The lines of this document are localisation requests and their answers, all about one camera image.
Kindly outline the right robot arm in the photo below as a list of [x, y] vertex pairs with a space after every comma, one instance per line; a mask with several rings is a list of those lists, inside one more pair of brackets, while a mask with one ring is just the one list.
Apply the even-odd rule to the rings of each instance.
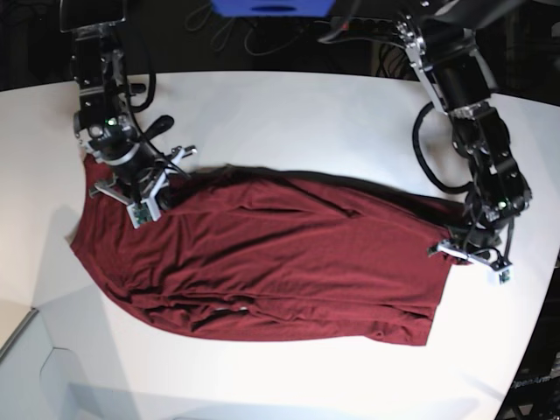
[[194, 147], [177, 147], [168, 155], [152, 142], [170, 130], [174, 120], [162, 115], [141, 129], [136, 115], [153, 102], [157, 78], [148, 70], [147, 83], [132, 83], [123, 43], [117, 31], [126, 20], [124, 1], [62, 1], [59, 27], [73, 40], [71, 68], [79, 87], [80, 107], [73, 116], [73, 132], [83, 150], [111, 171], [94, 182], [91, 197], [104, 194], [128, 207], [134, 215], [156, 219], [172, 206], [169, 177], [183, 175], [182, 158]]

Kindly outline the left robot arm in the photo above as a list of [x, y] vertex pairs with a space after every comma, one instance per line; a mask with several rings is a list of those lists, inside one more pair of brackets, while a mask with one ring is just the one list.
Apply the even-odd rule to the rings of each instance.
[[[529, 207], [532, 192], [510, 149], [511, 137], [490, 98], [495, 78], [476, 42], [477, 30], [503, 17], [516, 1], [398, 1], [393, 28], [379, 34], [350, 31], [360, 7], [346, 14], [318, 38], [321, 44], [366, 40], [402, 49], [430, 101], [412, 129], [416, 159], [430, 182], [446, 194], [464, 194], [464, 225], [430, 249], [484, 265], [504, 275], [515, 219]], [[419, 134], [424, 118], [435, 110], [447, 116], [454, 150], [467, 161], [472, 179], [448, 186], [427, 165]]]

